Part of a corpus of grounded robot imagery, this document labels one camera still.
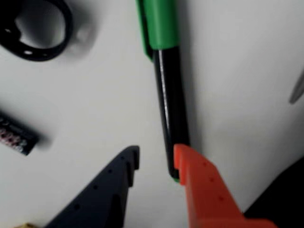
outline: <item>black object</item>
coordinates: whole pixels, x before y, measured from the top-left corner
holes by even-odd
[[[66,48],[73,33],[72,13],[63,0],[44,0],[55,5],[66,22],[65,38],[62,43],[51,48],[35,48],[20,41],[21,32],[15,20],[22,11],[24,0],[5,0],[0,9],[0,44],[13,54],[31,61],[46,61],[57,57]]]
[[[279,228],[303,227],[303,174],[304,158],[280,174],[245,216],[271,220]]]
[[[177,143],[190,144],[179,48],[155,50],[153,60],[169,173],[173,178],[179,179],[179,172],[174,168],[173,147]]]
[[[121,228],[139,147],[123,150],[45,228]]]
[[[0,113],[0,142],[28,155],[38,142],[38,136],[27,127]]]

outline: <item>gold object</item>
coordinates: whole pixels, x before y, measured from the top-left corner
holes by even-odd
[[[32,225],[32,224],[26,223],[26,224],[24,224],[24,225],[21,226],[21,227],[15,227],[15,228],[37,228],[37,227],[35,227],[35,226]]]

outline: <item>black rubber ring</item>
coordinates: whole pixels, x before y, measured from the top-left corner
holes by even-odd
[[[35,48],[22,43],[19,39],[21,33],[15,21],[10,21],[7,25],[0,25],[0,44],[13,54],[30,61],[47,61],[60,55],[67,47],[73,34],[73,16],[70,8],[63,0],[44,0],[55,5],[63,14],[66,28],[65,38],[62,43],[51,48]]]

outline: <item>scissors blade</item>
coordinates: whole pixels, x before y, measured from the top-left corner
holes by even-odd
[[[299,80],[297,81],[294,90],[289,99],[289,103],[295,104],[301,96],[304,94],[304,72],[301,74]]]

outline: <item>black clamp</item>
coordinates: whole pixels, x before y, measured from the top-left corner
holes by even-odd
[[[60,55],[73,34],[73,16],[63,0],[44,0],[56,6],[63,14],[66,28],[64,40],[55,47],[35,48],[20,41],[21,32],[15,20],[22,10],[24,0],[5,1],[0,9],[0,44],[13,54],[31,61],[47,61]]]

